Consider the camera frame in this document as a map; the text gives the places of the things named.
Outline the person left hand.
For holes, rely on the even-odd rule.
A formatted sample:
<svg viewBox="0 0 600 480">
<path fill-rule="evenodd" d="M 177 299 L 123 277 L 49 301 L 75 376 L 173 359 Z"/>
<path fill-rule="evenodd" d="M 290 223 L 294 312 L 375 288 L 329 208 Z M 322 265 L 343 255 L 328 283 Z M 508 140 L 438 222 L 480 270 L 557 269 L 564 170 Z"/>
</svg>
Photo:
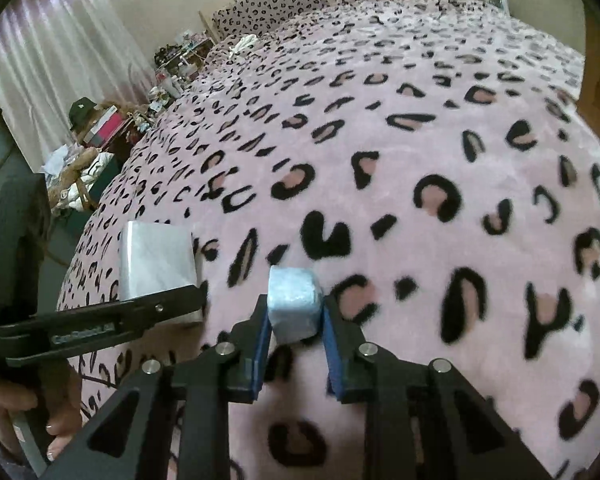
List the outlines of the person left hand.
<svg viewBox="0 0 600 480">
<path fill-rule="evenodd" d="M 18 460 L 24 457 L 14 417 L 34 410 L 42 402 L 48 413 L 45 432 L 52 437 L 45 454 L 50 462 L 56 460 L 82 428 L 81 390 L 81 377 L 67 361 L 43 366 L 38 392 L 0 378 L 1 445 Z"/>
</svg>

